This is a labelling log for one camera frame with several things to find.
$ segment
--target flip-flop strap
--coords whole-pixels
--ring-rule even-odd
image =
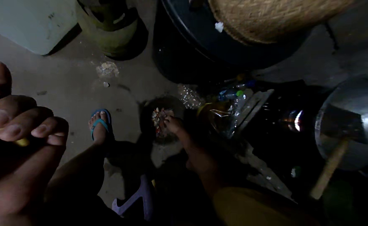
[[[93,123],[93,125],[92,125],[92,129],[91,129],[91,137],[92,137],[92,140],[95,140],[95,139],[93,138],[93,130],[95,129],[95,127],[96,127],[96,125],[97,125],[98,123],[101,123],[101,124],[105,127],[106,131],[107,131],[107,132],[109,132],[109,126],[107,125],[107,123],[106,123],[105,121],[103,121],[102,119],[97,119],[97,120]]]

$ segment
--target yellow cloth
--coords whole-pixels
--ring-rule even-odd
[[[213,204],[227,226],[319,225],[288,202],[246,188],[222,188],[213,196]]]

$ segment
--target wooden stick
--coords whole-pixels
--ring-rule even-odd
[[[317,183],[311,190],[310,196],[312,198],[316,200],[319,200],[321,198],[323,191],[327,187],[333,173],[335,172],[344,154],[346,153],[348,145],[349,140],[343,139],[342,141],[340,141],[339,145],[332,151],[332,154],[329,156],[325,166],[323,167]]]

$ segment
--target green bottle cap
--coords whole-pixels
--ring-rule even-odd
[[[237,96],[242,96],[244,95],[244,92],[242,90],[238,90],[236,93]]]

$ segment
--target woven bamboo basket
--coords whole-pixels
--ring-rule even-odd
[[[343,12],[354,0],[208,0],[217,21],[239,42],[290,39]]]

